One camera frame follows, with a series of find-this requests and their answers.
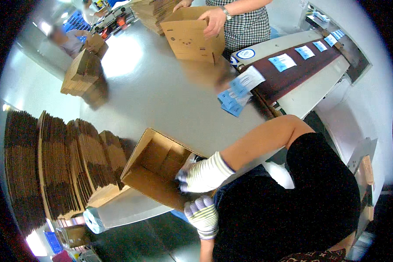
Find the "circular logo sticker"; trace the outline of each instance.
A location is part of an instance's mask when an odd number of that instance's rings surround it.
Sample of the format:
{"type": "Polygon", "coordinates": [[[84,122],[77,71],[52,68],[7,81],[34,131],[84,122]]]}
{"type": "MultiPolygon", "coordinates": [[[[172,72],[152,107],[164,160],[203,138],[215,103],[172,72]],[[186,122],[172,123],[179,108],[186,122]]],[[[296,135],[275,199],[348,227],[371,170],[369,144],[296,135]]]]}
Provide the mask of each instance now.
{"type": "Polygon", "coordinates": [[[253,49],[243,49],[239,53],[236,54],[237,57],[241,59],[249,59],[255,56],[255,51],[253,49]]]}
{"type": "Polygon", "coordinates": [[[233,66],[237,66],[237,59],[235,58],[235,57],[230,57],[230,63],[233,65],[233,66]]]}

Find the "hand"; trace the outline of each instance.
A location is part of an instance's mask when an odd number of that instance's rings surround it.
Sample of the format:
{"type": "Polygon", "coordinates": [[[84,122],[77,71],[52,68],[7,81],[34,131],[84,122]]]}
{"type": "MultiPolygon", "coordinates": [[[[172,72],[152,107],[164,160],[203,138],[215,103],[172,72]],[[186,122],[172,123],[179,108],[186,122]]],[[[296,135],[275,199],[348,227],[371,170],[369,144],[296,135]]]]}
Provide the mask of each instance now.
{"type": "Polygon", "coordinates": [[[182,192],[204,193],[216,189],[232,174],[231,170],[215,152],[209,159],[191,164],[188,169],[179,170],[176,179],[182,192]]]}
{"type": "Polygon", "coordinates": [[[212,198],[203,195],[194,202],[186,202],[183,213],[198,230],[199,238],[215,238],[218,233],[218,213],[212,198]]]}
{"type": "Polygon", "coordinates": [[[204,36],[210,38],[220,33],[227,17],[221,8],[215,8],[203,13],[198,20],[204,20],[205,18],[208,18],[209,22],[207,28],[204,30],[204,36]]]}
{"type": "Polygon", "coordinates": [[[179,2],[174,8],[173,8],[173,13],[178,10],[179,8],[182,7],[190,7],[192,4],[193,0],[182,0],[181,2],[179,2]]]}

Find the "wristwatch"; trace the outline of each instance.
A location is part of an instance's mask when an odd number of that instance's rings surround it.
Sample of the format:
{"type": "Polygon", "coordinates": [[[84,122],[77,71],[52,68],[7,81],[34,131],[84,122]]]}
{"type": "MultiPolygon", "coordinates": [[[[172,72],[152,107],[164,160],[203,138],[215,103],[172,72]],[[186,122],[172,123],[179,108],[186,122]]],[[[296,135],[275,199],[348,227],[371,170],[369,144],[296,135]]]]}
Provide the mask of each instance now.
{"type": "Polygon", "coordinates": [[[227,20],[230,20],[230,19],[232,18],[232,16],[229,14],[229,12],[227,11],[227,9],[226,9],[223,5],[221,5],[220,8],[221,8],[221,10],[223,10],[223,13],[225,13],[226,19],[227,19],[227,20]]]}

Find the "man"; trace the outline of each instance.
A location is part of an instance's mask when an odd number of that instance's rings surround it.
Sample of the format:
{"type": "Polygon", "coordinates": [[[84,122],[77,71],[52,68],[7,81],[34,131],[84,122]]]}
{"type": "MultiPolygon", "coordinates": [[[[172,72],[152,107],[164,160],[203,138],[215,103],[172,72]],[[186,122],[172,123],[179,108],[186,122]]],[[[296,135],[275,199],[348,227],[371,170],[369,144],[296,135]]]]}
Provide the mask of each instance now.
{"type": "Polygon", "coordinates": [[[74,59],[83,47],[83,43],[77,38],[78,36],[86,36],[86,41],[92,37],[90,32],[86,30],[70,30],[64,33],[60,26],[53,25],[47,38],[74,59]]]}
{"type": "Polygon", "coordinates": [[[360,216],[357,182],[323,136],[296,116],[269,120],[179,172],[181,190],[214,190],[236,170],[283,146],[294,189],[279,186],[260,165],[221,187],[214,200],[202,196],[185,204],[201,239],[201,262],[279,261],[290,254],[283,261],[300,261],[292,258],[302,255],[312,261],[314,252],[314,261],[343,256],[339,243],[356,230],[360,216]]]}
{"type": "MultiPolygon", "coordinates": [[[[191,6],[193,0],[182,0],[174,8],[191,6]]],[[[269,27],[266,5],[272,0],[205,0],[206,5],[219,8],[203,13],[198,19],[209,18],[208,27],[204,30],[205,37],[217,35],[224,27],[224,57],[238,50],[269,40],[269,27]]]]}

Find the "red object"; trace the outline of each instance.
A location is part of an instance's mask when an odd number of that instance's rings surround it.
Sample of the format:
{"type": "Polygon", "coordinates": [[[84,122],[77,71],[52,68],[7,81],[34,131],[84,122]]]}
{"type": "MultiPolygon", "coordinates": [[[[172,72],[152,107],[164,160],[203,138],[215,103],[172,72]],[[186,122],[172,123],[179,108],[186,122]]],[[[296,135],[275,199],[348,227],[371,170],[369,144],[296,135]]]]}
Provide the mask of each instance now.
{"type": "Polygon", "coordinates": [[[105,30],[102,32],[102,34],[100,35],[100,37],[102,37],[103,39],[106,39],[108,37],[108,33],[107,33],[108,29],[105,28],[105,30]]]}
{"type": "Polygon", "coordinates": [[[67,251],[63,250],[52,257],[52,262],[73,262],[67,251]]]}
{"type": "Polygon", "coordinates": [[[125,17],[119,16],[119,17],[116,19],[116,23],[117,23],[119,26],[123,26],[123,25],[125,24],[125,17]]]}

